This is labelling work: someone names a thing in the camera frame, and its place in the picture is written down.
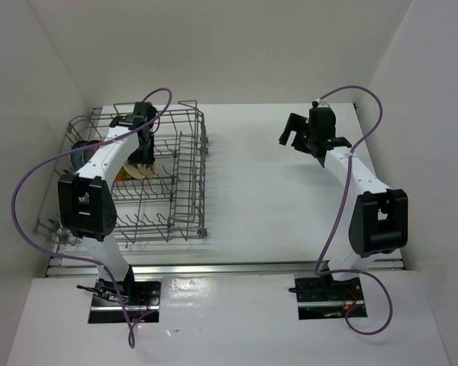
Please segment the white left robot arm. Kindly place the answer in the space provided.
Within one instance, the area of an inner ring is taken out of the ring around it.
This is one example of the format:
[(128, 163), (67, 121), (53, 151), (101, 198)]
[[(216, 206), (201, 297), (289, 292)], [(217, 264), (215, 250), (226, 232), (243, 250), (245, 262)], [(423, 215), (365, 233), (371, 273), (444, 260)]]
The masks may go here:
[(58, 181), (60, 218), (88, 249), (99, 270), (100, 292), (109, 292), (125, 305), (136, 296), (132, 267), (127, 263), (114, 235), (117, 211), (111, 186), (126, 163), (148, 173), (155, 162), (154, 133), (150, 122), (157, 115), (150, 102), (134, 104), (132, 114), (115, 117), (106, 140), (95, 148), (92, 157), (75, 173)]

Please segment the cream plate with floral print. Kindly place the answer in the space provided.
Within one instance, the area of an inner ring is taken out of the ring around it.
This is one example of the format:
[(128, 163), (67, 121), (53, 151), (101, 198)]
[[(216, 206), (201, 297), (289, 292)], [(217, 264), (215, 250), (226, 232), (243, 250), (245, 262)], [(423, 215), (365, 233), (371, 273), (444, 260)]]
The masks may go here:
[(152, 179), (156, 174), (155, 164), (130, 164), (137, 180)]

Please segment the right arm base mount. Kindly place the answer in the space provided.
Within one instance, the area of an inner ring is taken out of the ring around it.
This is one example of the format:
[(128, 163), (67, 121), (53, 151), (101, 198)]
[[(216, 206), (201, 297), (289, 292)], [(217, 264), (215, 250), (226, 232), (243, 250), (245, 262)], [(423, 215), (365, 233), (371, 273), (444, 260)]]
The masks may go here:
[(367, 317), (359, 278), (335, 281), (331, 276), (296, 278), (289, 293), (297, 302), (298, 319), (343, 319)]

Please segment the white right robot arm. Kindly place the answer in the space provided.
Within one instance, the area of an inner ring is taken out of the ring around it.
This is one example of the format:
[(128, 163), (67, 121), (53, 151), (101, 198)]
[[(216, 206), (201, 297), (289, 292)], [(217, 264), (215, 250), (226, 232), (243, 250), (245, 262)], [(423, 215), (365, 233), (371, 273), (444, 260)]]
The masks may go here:
[(408, 196), (380, 181), (358, 158), (352, 144), (336, 135), (337, 118), (329, 107), (315, 104), (307, 117), (291, 113), (279, 144), (286, 145), (292, 132), (292, 147), (313, 156), (344, 187), (346, 197), (338, 213), (350, 204), (347, 241), (340, 254), (318, 266), (324, 277), (321, 295), (337, 299), (350, 281), (365, 271), (379, 255), (393, 253), (408, 242)]

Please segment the cream plate with black mark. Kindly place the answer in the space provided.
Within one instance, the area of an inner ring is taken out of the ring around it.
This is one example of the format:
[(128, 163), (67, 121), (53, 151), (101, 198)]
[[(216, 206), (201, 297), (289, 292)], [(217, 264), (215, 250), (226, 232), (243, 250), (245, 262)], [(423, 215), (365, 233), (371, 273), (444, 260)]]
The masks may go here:
[(128, 162), (125, 162), (123, 164), (122, 169), (125, 171), (124, 177), (126, 179), (130, 179), (130, 180), (136, 179), (135, 175), (132, 173), (132, 168), (133, 166), (130, 165)]

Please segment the orange plastic plate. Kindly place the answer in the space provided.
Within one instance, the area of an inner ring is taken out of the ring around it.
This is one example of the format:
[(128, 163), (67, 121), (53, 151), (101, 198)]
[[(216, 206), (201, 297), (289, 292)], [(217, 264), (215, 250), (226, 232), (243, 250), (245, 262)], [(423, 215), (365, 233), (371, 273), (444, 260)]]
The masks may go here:
[(114, 178), (114, 181), (123, 181), (124, 178), (123, 178), (123, 175), (122, 175), (122, 171), (120, 171), (118, 174), (116, 174), (115, 178)]

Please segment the blue floral plate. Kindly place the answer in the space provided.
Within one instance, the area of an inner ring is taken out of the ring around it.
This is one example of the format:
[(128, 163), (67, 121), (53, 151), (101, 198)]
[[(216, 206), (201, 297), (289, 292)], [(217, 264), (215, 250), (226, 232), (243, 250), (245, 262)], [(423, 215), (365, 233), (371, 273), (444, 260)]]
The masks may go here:
[(97, 148), (91, 148), (91, 146), (99, 143), (99, 140), (90, 140), (86, 143), (86, 146), (88, 146), (88, 149), (85, 149), (82, 152), (82, 157), (83, 157), (83, 162), (86, 164), (94, 155), (97, 150)]
[[(79, 140), (72, 145), (72, 150), (86, 146), (87, 141)], [(69, 162), (73, 172), (78, 171), (85, 165), (84, 151), (73, 152), (69, 155)]]

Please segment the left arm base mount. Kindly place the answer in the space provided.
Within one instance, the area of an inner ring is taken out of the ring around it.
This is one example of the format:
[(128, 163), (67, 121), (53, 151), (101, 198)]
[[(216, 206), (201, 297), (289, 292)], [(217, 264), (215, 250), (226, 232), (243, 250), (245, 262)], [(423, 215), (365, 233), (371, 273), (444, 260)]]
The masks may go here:
[[(125, 323), (124, 314), (114, 290), (80, 284), (76, 288), (89, 292), (92, 301), (89, 308), (89, 324)], [(134, 284), (134, 294), (122, 296), (129, 320), (132, 323), (158, 323), (160, 319), (161, 281), (142, 281)]]

